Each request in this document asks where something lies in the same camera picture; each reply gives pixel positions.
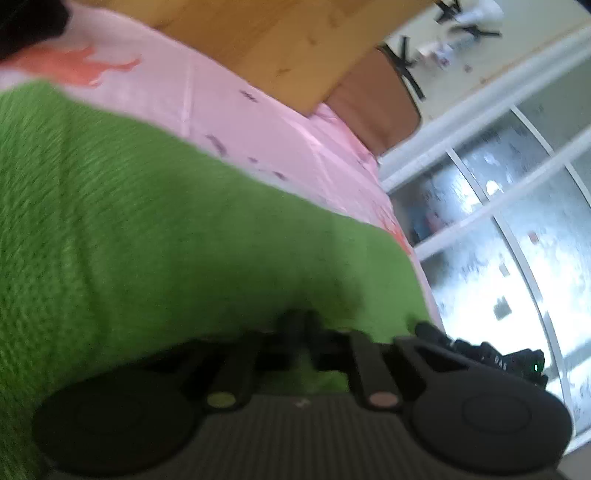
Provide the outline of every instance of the wooden headboard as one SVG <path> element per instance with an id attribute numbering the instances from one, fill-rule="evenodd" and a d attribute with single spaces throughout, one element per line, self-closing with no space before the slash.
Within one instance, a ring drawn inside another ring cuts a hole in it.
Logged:
<path id="1" fill-rule="evenodd" d="M 308 114 L 370 48 L 432 0 L 81 2 L 158 28 Z"/>

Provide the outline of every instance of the green towel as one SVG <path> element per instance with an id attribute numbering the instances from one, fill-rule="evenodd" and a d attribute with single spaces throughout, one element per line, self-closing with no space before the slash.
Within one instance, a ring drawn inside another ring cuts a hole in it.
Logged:
<path id="1" fill-rule="evenodd" d="M 390 235 L 46 83 L 0 96 L 0 477 L 74 380 L 287 308 L 388 341 L 428 318 Z"/>

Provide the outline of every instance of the pink bedsheet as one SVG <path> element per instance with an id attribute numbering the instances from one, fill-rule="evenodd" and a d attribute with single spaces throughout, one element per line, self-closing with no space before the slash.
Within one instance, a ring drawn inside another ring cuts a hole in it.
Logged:
<path id="1" fill-rule="evenodd" d="M 382 191 L 378 164 L 326 105 L 303 117 L 210 58 L 113 12 L 71 5 L 64 36 L 0 64 L 0 88 L 32 77 L 184 138 L 258 180 L 391 233 L 440 324 L 431 290 Z"/>

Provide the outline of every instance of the window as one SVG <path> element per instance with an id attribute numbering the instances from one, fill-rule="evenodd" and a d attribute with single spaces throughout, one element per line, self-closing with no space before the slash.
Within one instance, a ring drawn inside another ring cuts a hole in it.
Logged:
<path id="1" fill-rule="evenodd" d="M 589 85 L 591 60 L 391 199 L 448 334 L 541 349 L 547 391 L 591 439 L 591 135 L 585 154 L 569 149 L 591 125 Z"/>

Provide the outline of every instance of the brown cushion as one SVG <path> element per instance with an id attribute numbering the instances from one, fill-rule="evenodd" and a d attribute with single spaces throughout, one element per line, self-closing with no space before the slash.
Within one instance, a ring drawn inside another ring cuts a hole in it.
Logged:
<path id="1" fill-rule="evenodd" d="M 326 103 L 376 156 L 412 135 L 421 122 L 402 78 L 377 49 L 349 71 Z"/>

